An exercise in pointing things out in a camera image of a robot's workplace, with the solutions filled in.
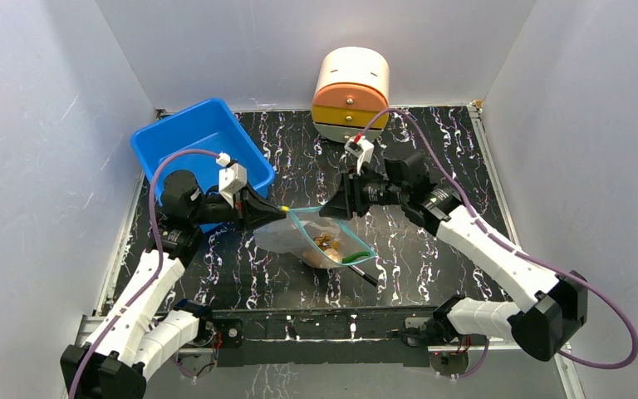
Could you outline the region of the blue plastic bin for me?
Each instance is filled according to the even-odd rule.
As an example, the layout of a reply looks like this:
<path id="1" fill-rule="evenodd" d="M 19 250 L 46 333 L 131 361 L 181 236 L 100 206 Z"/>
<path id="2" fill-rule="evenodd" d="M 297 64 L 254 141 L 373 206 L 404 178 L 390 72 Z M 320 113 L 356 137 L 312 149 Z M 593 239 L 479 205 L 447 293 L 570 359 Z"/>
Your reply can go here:
<path id="1" fill-rule="evenodd" d="M 202 101 L 136 131 L 130 145 L 149 181 L 146 206 L 155 232 L 163 228 L 207 232 L 220 225 L 175 224 L 162 215 L 160 196 L 164 179 L 176 170 L 191 171 L 203 191 L 216 193 L 218 173 L 222 169 L 216 159 L 224 152 L 247 170 L 248 184 L 267 200 L 275 178 L 269 161 L 227 104 L 218 98 Z"/>

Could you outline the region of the brown longan bunch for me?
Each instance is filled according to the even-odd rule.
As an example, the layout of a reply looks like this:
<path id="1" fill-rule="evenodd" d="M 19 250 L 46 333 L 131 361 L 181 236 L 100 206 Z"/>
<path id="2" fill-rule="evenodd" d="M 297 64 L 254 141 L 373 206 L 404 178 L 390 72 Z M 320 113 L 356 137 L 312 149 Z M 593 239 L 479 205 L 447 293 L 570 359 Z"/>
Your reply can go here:
<path id="1" fill-rule="evenodd" d="M 312 240 L 314 244 L 321 250 L 326 248 L 334 248 L 338 250 L 341 246 L 340 241 L 334 235 L 327 232 L 319 234 L 318 236 L 314 237 Z"/>

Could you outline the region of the green chili pepper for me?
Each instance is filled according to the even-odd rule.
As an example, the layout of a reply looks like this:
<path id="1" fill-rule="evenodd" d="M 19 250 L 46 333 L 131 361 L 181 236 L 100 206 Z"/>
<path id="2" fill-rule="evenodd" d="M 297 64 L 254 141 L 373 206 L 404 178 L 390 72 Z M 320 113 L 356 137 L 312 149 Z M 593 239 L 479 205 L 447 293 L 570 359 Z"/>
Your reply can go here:
<path id="1" fill-rule="evenodd" d="M 345 258 L 343 258 L 341 260 L 342 264 L 353 264 L 354 262 L 359 262 L 361 261 L 363 258 L 371 258 L 372 254 L 367 252 L 367 251 L 361 251 L 361 252 L 357 252 L 354 254 L 351 254 L 349 256 L 346 256 Z"/>

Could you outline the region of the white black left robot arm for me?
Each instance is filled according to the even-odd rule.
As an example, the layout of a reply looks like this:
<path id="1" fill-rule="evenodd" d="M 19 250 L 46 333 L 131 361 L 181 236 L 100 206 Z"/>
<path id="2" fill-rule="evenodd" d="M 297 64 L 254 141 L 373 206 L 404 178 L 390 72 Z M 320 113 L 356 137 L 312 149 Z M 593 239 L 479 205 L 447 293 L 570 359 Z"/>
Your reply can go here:
<path id="1" fill-rule="evenodd" d="M 148 380 L 182 346 L 204 346 L 217 329 L 212 312 L 188 299 L 155 319 L 167 293 L 184 275 L 203 241 L 204 224 L 233 223 L 254 230 L 285 219 L 245 179 L 240 165 L 220 170 L 218 184 L 202 190 L 194 174 L 168 174 L 150 202 L 151 239 L 134 276 L 104 321 L 61 355 L 70 398 L 141 398 Z"/>

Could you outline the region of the clear zip top bag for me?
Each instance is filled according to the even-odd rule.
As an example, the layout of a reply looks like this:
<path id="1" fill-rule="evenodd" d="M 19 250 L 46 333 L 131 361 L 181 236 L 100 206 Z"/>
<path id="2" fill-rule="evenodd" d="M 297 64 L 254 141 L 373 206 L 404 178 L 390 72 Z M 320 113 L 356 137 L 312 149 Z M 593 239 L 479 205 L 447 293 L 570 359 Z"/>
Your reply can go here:
<path id="1" fill-rule="evenodd" d="M 312 268 L 355 268 L 376 252 L 339 219 L 319 215 L 318 207 L 282 209 L 284 219 L 255 229 L 255 244 L 268 252 L 291 254 Z"/>

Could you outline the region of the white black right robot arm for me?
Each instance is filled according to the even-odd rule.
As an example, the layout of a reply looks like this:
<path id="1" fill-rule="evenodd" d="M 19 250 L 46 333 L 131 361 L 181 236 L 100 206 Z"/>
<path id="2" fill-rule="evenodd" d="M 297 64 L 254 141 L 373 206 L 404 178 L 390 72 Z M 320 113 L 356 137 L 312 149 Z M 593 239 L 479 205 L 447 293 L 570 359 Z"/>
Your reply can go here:
<path id="1" fill-rule="evenodd" d="M 506 237 L 469 213 L 461 196 L 440 183 L 424 154 L 385 159 L 385 173 L 362 166 L 341 173 L 322 217 L 350 220 L 373 205 L 397 205 L 406 218 L 480 267 L 511 298 L 479 301 L 454 295 L 422 325 L 405 330 L 405 342 L 455 344 L 467 335 L 514 341 L 539 361 L 550 360 L 587 317 L 582 276 L 566 277 L 518 257 Z"/>

